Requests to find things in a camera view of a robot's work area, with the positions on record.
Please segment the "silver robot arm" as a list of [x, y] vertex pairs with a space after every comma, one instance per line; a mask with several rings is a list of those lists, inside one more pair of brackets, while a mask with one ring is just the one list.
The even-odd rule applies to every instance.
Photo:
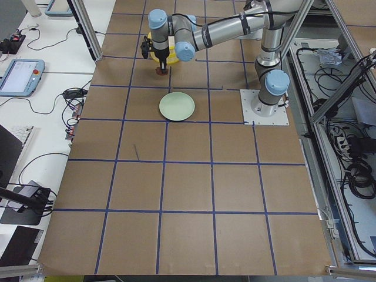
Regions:
[[255, 62], [261, 89], [252, 100], [251, 109], [256, 115], [269, 118], [276, 113], [290, 84], [281, 61], [296, 33], [291, 28], [284, 38], [283, 29], [290, 19], [294, 24], [300, 23], [306, 15], [304, 10], [310, 9], [312, 2], [249, 1], [248, 4], [248, 10], [204, 25], [198, 25], [191, 15], [168, 15], [162, 9], [154, 9], [148, 15], [151, 37], [144, 38], [142, 55], [147, 58], [153, 52], [159, 60], [158, 71], [165, 74], [170, 37], [174, 39], [177, 58], [187, 62], [200, 50], [261, 30], [261, 50]]

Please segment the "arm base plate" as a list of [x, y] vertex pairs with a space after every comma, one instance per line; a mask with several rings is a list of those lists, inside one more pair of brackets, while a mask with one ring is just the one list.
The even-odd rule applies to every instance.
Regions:
[[259, 100], [258, 89], [241, 89], [240, 97], [245, 125], [289, 125], [283, 98], [276, 105], [264, 105]]
[[260, 40], [262, 40], [262, 36], [263, 36], [263, 30], [261, 29], [261, 30], [255, 31], [255, 32], [251, 32], [247, 35], [238, 36], [237, 39], [260, 41]]

